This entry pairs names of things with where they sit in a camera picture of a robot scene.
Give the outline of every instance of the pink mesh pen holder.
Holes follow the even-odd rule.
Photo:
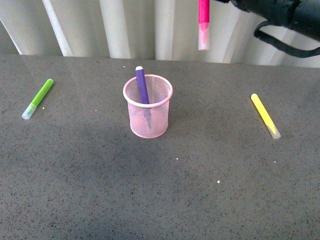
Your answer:
[[[168,128],[169,100],[173,88],[162,76],[144,76],[149,104],[141,103],[136,77],[124,85],[123,96],[128,102],[131,130],[139,137],[152,139],[162,135]]]

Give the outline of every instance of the curtain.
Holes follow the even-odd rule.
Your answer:
[[[210,1],[210,49],[198,51],[198,0],[0,0],[0,53],[320,67],[253,36],[264,19]],[[263,30],[300,49],[320,43]]]

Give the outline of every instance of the black object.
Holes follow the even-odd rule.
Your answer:
[[[228,3],[230,0],[217,0]],[[320,41],[320,0],[231,0],[239,9],[258,14],[267,19],[260,23],[254,36],[291,56],[309,58],[320,55],[320,47],[301,50],[281,42],[263,32],[268,25],[282,26],[314,40]]]

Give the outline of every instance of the yellow marker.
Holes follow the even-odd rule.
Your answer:
[[[271,117],[269,116],[267,110],[265,109],[265,106],[262,104],[260,98],[258,97],[257,94],[252,94],[251,95],[251,100],[254,103],[256,109],[260,113],[265,125],[269,129],[273,139],[279,139],[281,138],[280,132],[278,131],[276,125],[272,121]]]

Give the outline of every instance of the speckled countertop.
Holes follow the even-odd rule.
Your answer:
[[[174,89],[155,139],[129,126],[138,65]],[[1,240],[320,238],[320,69],[0,55],[0,103]]]

